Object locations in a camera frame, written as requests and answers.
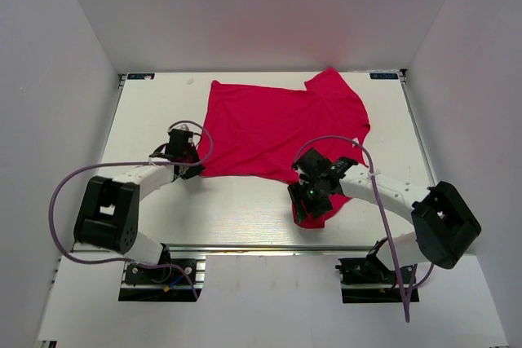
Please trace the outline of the red t shirt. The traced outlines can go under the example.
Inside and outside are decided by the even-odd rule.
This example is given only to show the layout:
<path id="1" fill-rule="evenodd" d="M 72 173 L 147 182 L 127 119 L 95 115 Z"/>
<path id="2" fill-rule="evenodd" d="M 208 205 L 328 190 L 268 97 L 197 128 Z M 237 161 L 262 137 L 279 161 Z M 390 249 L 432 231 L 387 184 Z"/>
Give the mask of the red t shirt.
<path id="1" fill-rule="evenodd" d="M 256 176 L 294 183 L 291 164 L 308 141 L 335 161 L 364 160 L 351 145 L 363 143 L 370 121 L 363 101 L 333 68 L 304 83 L 304 90 L 226 84 L 210 86 L 197 148 L 206 177 Z"/>

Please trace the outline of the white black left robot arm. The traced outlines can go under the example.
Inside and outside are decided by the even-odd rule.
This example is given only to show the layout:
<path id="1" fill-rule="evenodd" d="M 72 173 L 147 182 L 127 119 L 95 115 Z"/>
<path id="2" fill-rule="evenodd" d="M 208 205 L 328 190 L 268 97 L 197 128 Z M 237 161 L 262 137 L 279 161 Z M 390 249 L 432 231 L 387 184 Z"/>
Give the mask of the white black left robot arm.
<path id="1" fill-rule="evenodd" d="M 204 170 L 187 126 L 173 128 L 168 135 L 168 142 L 154 150 L 147 164 L 114 178 L 91 178 L 73 230 L 79 243 L 144 264 L 144 272 L 156 282 L 170 277 L 173 264 L 165 244 L 139 231 L 139 204 L 161 187 Z"/>

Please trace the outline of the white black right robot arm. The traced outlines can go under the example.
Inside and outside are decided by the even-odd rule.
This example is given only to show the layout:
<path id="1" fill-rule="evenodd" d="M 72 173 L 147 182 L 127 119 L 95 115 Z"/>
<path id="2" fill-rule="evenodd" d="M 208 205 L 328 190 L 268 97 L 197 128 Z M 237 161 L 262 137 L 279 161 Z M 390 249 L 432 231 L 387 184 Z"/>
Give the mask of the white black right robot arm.
<path id="1" fill-rule="evenodd" d="M 385 282 L 407 266 L 430 262 L 449 270 L 482 232 L 482 227 L 456 187 L 440 181 L 416 186 L 371 173 L 357 161 L 342 156 L 331 161 L 308 149 L 294 164 L 299 174 L 288 186 L 295 221 L 317 221 L 334 211 L 334 198 L 363 200 L 392 212 L 413 231 L 383 239 L 369 252 L 369 274 Z"/>

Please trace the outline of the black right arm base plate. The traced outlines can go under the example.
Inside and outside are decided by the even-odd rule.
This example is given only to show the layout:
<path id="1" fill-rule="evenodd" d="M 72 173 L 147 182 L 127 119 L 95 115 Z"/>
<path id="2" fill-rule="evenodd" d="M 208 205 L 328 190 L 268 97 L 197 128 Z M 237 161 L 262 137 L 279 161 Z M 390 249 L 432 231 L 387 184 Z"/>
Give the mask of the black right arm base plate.
<path id="1" fill-rule="evenodd" d="M 399 283 L 394 271 L 375 266 L 367 258 L 339 258 L 343 304 L 401 303 Z"/>

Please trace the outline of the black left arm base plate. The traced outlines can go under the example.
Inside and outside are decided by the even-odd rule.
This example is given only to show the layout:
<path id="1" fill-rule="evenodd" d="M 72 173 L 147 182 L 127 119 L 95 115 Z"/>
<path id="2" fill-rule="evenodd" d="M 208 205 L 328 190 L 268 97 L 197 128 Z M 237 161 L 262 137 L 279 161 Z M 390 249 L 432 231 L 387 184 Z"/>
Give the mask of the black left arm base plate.
<path id="1" fill-rule="evenodd" d="M 184 276 L 192 281 L 197 295 L 201 294 L 205 279 L 206 259 L 204 257 L 183 255 L 173 258 L 174 264 L 181 267 L 181 272 L 169 267 L 151 270 L 126 264 L 118 294 L 119 302 L 186 302 L 197 301 L 192 288 Z"/>

